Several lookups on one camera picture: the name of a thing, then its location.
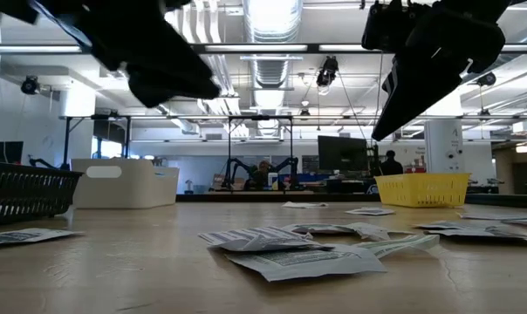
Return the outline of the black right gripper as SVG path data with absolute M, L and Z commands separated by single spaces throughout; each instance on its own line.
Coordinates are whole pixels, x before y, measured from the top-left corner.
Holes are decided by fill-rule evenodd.
M 465 60 L 474 73 L 492 65 L 505 44 L 498 20 L 509 6 L 510 0 L 434 2 L 410 32 L 408 50 L 392 59 L 382 83 L 387 101 L 372 138 L 385 139 L 454 91 Z

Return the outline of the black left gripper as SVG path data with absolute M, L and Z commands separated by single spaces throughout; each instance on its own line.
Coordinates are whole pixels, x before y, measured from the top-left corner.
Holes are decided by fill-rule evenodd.
M 214 99 L 220 88 L 212 71 L 158 8 L 116 8 L 102 12 L 92 32 L 92 55 L 107 67 L 128 66 L 128 86 L 147 108 L 174 97 Z

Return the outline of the blue striped bandage packet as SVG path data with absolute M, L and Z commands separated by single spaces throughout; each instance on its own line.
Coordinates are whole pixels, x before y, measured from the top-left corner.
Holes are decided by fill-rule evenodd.
M 221 232 L 208 232 L 198 235 L 201 239 L 211 245 L 232 242 L 235 240 L 242 240 L 245 242 L 252 241 L 257 238 L 263 239 L 312 239 L 311 235 L 299 234 L 281 229 L 278 227 L 257 227 L 246 229 L 234 229 Z
M 527 220 L 527 215 L 499 215 L 499 214 L 471 214 L 457 213 L 461 219 L 469 220 L 491 220 L 491 221 L 508 221 L 508 220 Z

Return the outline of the small green printed packet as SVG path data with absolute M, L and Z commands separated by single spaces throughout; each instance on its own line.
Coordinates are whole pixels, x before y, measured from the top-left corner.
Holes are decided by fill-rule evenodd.
M 438 235 L 409 235 L 407 237 L 381 242 L 363 242 L 355 247 L 368 249 L 379 259 L 407 249 L 429 250 L 439 244 Z

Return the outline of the white round column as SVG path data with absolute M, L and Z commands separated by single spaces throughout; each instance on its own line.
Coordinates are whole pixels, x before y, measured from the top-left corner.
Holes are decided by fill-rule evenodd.
M 432 119 L 425 124 L 427 171 L 463 173 L 462 123 L 458 119 Z

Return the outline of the person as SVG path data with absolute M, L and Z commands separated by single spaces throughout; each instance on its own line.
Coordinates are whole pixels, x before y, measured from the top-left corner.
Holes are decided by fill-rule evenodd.
M 403 166 L 395 159 L 395 151 L 388 150 L 386 152 L 386 160 L 380 164 L 380 173 L 382 175 L 397 175 L 403 174 Z
M 263 190 L 268 187 L 268 175 L 271 164 L 267 160 L 262 160 L 253 174 L 251 187 L 256 190 Z

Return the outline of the black computer monitor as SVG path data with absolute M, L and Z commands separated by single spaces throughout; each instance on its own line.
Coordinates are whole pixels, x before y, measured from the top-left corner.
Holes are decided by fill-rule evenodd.
M 320 170 L 366 171 L 366 140 L 318 136 L 318 162 Z

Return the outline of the yellow plastic basket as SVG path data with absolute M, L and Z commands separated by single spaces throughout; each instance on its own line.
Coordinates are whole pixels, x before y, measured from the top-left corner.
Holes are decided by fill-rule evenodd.
M 415 173 L 375 177 L 380 201 L 408 208 L 452 208 L 465 203 L 468 173 Z

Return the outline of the white plastic bin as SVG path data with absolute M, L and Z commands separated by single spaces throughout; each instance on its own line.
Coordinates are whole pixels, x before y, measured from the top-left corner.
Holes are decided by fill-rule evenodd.
M 150 160 L 73 159 L 82 173 L 73 196 L 79 209 L 143 209 L 175 204 L 177 167 L 156 167 Z

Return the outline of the narrow white strip packet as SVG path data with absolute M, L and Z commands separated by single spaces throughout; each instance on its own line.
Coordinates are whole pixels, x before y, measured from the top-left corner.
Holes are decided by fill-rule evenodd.
M 365 222 L 355 222 L 355 223 L 346 225 L 346 227 L 349 229 L 352 229 L 362 239 L 367 239 L 367 240 L 371 240 L 374 242 L 390 240 L 391 234 L 412 235 L 412 232 L 385 229 L 383 227 L 372 225 L 372 224 L 365 223 Z

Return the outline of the small white packet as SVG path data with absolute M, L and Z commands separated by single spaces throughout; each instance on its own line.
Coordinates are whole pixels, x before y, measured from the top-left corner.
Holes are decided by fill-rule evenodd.
M 284 203 L 281 208 L 328 208 L 329 205 L 327 203 L 318 202 L 292 202 L 288 201 Z

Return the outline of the black plastic basket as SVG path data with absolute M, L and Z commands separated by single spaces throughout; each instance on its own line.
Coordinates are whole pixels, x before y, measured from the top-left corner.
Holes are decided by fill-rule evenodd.
M 81 173 L 0 162 L 0 225 L 67 212 Z

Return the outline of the black metal table frame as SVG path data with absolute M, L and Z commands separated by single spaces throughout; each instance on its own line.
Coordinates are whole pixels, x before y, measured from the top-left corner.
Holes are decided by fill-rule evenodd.
M 340 194 L 229 194 L 217 192 L 206 195 L 177 195 L 177 202 L 379 202 L 378 195 L 340 195 Z M 466 204 L 527 208 L 527 195 L 470 194 L 465 197 Z

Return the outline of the black wall monitor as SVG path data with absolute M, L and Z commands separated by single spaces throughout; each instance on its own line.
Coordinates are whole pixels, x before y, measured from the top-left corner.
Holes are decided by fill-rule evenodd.
M 0 162 L 20 164 L 23 147 L 22 141 L 0 141 Z

